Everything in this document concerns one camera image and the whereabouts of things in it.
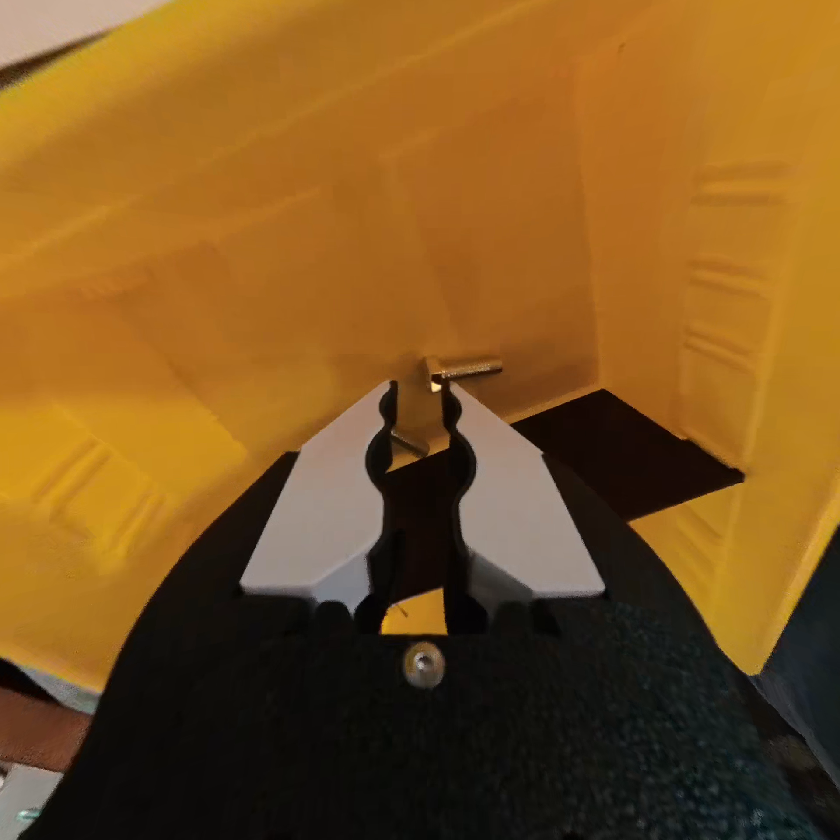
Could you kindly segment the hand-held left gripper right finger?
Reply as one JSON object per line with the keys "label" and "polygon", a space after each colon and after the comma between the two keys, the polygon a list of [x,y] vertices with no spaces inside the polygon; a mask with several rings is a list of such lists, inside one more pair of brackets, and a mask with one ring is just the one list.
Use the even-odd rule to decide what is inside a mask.
{"label": "hand-held left gripper right finger", "polygon": [[444,583],[450,634],[480,634],[500,609],[597,599],[606,584],[545,454],[457,384],[443,385],[457,488]]}

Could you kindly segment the yellow plastic bin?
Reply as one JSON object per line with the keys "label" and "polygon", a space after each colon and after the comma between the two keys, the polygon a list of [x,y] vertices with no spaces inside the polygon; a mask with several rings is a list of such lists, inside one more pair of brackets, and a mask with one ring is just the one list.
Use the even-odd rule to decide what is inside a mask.
{"label": "yellow plastic bin", "polygon": [[838,2],[172,2],[2,91],[2,658],[429,355],[745,475],[637,530],[758,674],[838,523]]}

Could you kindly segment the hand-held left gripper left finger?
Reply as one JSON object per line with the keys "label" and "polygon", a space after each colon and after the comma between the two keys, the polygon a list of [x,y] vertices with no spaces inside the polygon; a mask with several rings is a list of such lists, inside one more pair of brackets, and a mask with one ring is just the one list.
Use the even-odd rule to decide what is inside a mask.
{"label": "hand-held left gripper left finger", "polygon": [[378,634],[396,576],[392,465],[398,384],[384,381],[305,443],[242,573],[245,595],[342,604]]}

